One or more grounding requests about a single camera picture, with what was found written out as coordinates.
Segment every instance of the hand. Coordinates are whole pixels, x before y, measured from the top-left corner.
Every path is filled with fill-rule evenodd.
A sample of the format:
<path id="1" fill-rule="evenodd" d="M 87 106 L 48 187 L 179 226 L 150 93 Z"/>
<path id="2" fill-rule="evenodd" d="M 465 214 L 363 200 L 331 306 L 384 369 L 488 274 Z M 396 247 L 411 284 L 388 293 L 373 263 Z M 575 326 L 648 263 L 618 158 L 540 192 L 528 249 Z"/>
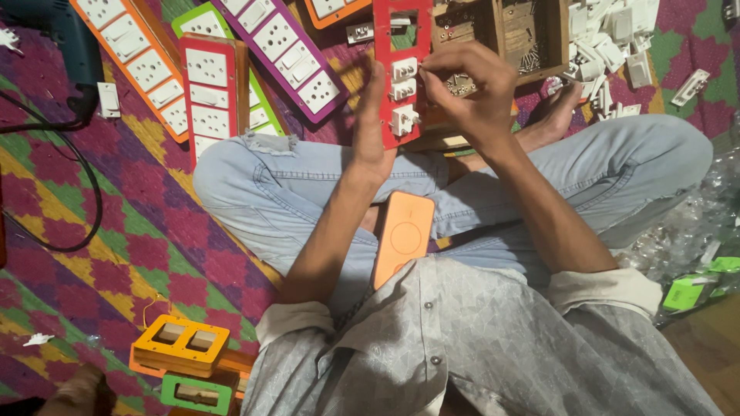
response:
<path id="1" fill-rule="evenodd" d="M 477 91 L 465 98 L 453 96 L 442 81 L 453 73 L 468 74 Z M 420 75 L 429 99 L 474 147 L 511 133 L 511 100 L 519 75 L 487 47 L 475 41 L 448 44 L 422 61 Z"/>
<path id="2" fill-rule="evenodd" d="M 386 88 L 386 69 L 383 63 L 375 61 L 372 65 L 370 82 L 357 105 L 354 120 L 354 157 L 350 166 L 365 171 L 367 178 L 380 187 L 393 170 L 396 149 L 383 147 L 383 132 L 380 124 L 380 102 Z"/>

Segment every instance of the ripped jeans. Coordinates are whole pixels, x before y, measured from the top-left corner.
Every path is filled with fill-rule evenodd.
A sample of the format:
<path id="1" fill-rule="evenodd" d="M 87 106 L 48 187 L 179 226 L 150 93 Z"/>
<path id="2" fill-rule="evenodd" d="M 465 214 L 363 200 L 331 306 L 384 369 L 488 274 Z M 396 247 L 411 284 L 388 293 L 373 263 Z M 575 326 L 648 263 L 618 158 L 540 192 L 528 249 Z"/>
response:
<path id="1" fill-rule="evenodd" d="M 348 147 L 289 143 L 288 138 L 248 132 L 207 149 L 193 183 L 203 207 L 285 275 L 351 156 Z M 679 118 L 640 115 L 601 121 L 529 157 L 606 245 L 616 249 L 631 244 L 703 179 L 712 145 Z M 433 255 L 515 269 L 533 288 L 546 289 L 548 268 L 496 174 L 485 168 L 450 186 L 447 181 L 448 163 L 440 153 L 402 152 L 374 201 L 386 200 L 395 190 L 433 199 L 432 238 L 474 234 Z M 369 231 L 355 233 L 329 304 L 334 316 L 351 309 L 366 292 L 377 244 Z"/>

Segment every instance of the foot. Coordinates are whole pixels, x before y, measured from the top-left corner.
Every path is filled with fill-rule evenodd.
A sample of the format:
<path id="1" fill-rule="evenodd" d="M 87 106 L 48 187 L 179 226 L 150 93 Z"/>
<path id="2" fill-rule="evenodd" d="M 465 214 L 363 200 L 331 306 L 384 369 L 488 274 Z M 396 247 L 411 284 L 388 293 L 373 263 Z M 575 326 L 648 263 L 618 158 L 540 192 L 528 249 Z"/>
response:
<path id="1" fill-rule="evenodd" d="M 571 125 L 573 110 L 581 101 L 582 91 L 580 82 L 571 82 L 540 104 L 543 106 L 544 116 L 514 133 L 525 152 L 532 152 L 562 139 Z"/>

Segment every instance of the orange phone case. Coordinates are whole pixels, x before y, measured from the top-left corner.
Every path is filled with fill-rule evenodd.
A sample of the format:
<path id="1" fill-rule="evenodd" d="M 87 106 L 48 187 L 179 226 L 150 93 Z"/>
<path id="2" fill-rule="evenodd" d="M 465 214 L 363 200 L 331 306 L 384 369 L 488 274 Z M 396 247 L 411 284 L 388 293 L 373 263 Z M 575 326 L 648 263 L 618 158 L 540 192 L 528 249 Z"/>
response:
<path id="1" fill-rule="evenodd" d="M 426 255 L 433 219 L 431 199 L 401 191 L 391 194 L 373 272 L 376 290 L 410 260 Z"/>

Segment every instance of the white electrical socket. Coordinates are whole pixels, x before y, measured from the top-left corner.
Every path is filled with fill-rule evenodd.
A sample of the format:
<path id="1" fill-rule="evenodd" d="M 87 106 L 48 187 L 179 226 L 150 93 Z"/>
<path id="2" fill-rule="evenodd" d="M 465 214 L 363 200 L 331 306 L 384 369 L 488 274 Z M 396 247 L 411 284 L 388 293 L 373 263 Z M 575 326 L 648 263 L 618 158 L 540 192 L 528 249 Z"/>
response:
<path id="1" fill-rule="evenodd" d="M 390 97 L 393 101 L 401 101 L 406 97 L 416 94 L 416 79 L 410 78 L 401 82 L 391 84 Z"/>
<path id="2" fill-rule="evenodd" d="M 397 136 L 409 134 L 414 129 L 415 121 L 419 121 L 419 113 L 414 111 L 413 104 L 391 111 L 391 131 Z"/>
<path id="3" fill-rule="evenodd" d="M 121 117 L 121 105 L 118 103 L 118 89 L 115 84 L 98 82 L 100 97 L 100 115 L 105 118 Z"/>
<path id="4" fill-rule="evenodd" d="M 229 92 L 190 84 L 190 102 L 218 108 L 229 108 Z"/>
<path id="5" fill-rule="evenodd" d="M 255 130 L 255 132 L 258 132 L 260 134 L 266 134 L 266 135 L 278 135 L 278 131 L 275 129 L 275 126 L 272 124 L 267 124 L 265 127 L 262 127 L 259 130 Z"/>
<path id="6" fill-rule="evenodd" d="M 195 142 L 194 143 L 194 147 L 195 147 L 195 163 L 197 163 L 201 159 L 201 155 L 203 155 L 203 151 L 205 149 L 208 149 L 212 145 L 214 145 L 214 144 L 218 143 L 219 141 L 221 141 L 220 139 L 217 139 L 217 138 L 210 138 L 210 137 L 205 137 L 205 136 L 202 136 L 202 135 L 196 135 L 193 138 L 195 139 L 194 140 L 194 142 Z"/>
<path id="7" fill-rule="evenodd" d="M 173 78 L 152 91 L 148 96 L 149 100 L 154 104 L 154 107 L 159 110 L 175 98 L 183 95 L 183 93 L 183 87 L 180 85 L 178 80 Z"/>
<path id="8" fill-rule="evenodd" d="M 259 127 L 268 121 L 270 121 L 270 119 L 267 118 L 267 111 L 265 111 L 264 108 L 258 108 L 249 114 L 249 128 L 250 129 Z"/>
<path id="9" fill-rule="evenodd" d="M 316 16 L 323 19 L 344 7 L 344 0 L 313 0 Z"/>
<path id="10" fill-rule="evenodd" d="M 288 25 L 283 15 L 278 13 L 257 32 L 252 40 L 262 49 L 270 62 L 275 62 L 290 45 L 298 40 L 298 35 Z"/>
<path id="11" fill-rule="evenodd" d="M 223 53 L 207 52 L 205 50 L 185 49 L 187 62 L 187 78 L 199 84 L 225 87 L 226 55 Z"/>
<path id="12" fill-rule="evenodd" d="M 78 0 L 77 4 L 96 29 L 100 29 L 126 11 L 121 0 Z"/>
<path id="13" fill-rule="evenodd" d="M 215 138 L 231 137 L 228 111 L 191 105 L 190 116 L 192 117 L 192 132 L 194 134 Z"/>
<path id="14" fill-rule="evenodd" d="M 169 126 L 175 131 L 176 135 L 181 135 L 187 131 L 187 110 L 185 108 L 185 97 L 175 101 L 175 103 L 162 110 L 162 116 Z"/>
<path id="15" fill-rule="evenodd" d="M 172 76 L 156 50 L 150 49 L 126 67 L 145 93 Z"/>
<path id="16" fill-rule="evenodd" d="M 216 13 L 213 10 L 203 13 L 198 17 L 194 17 L 189 21 L 180 25 L 180 30 L 191 33 L 200 33 L 202 35 L 211 35 L 225 38 L 226 34 L 223 32 L 223 28 L 218 23 Z"/>
<path id="17" fill-rule="evenodd" d="M 632 88 L 640 88 L 653 83 L 647 56 L 646 52 L 640 52 L 627 58 Z"/>
<path id="18" fill-rule="evenodd" d="M 348 26 L 346 30 L 348 44 L 356 44 L 358 42 L 372 39 L 375 36 L 374 25 L 372 22 Z"/>
<path id="19" fill-rule="evenodd" d="M 401 59 L 391 63 L 391 81 L 401 81 L 402 79 L 416 76 L 419 67 L 419 61 L 415 56 Z"/>
<path id="20" fill-rule="evenodd" d="M 267 19 L 267 16 L 270 16 L 273 11 L 275 11 L 275 4 L 271 0 L 257 0 L 247 7 L 237 20 L 244 27 L 244 30 L 251 35 L 257 29 L 257 26 Z"/>
<path id="21" fill-rule="evenodd" d="M 293 90 L 296 90 L 305 80 L 321 69 L 321 64 L 311 55 L 309 48 L 306 47 L 303 41 L 296 42 L 288 49 L 288 52 L 285 52 L 275 62 L 275 66 L 283 74 L 285 80 L 290 83 Z"/>
<path id="22" fill-rule="evenodd" d="M 255 90 L 252 84 L 249 85 L 249 108 L 254 107 L 260 103 L 260 96 L 255 94 Z"/>
<path id="23" fill-rule="evenodd" d="M 306 86 L 298 91 L 298 96 L 312 113 L 321 111 L 331 100 L 339 95 L 339 88 L 326 71 L 318 73 Z"/>
<path id="24" fill-rule="evenodd" d="M 108 25 L 100 34 L 124 64 L 149 47 L 149 39 L 129 14 Z"/>

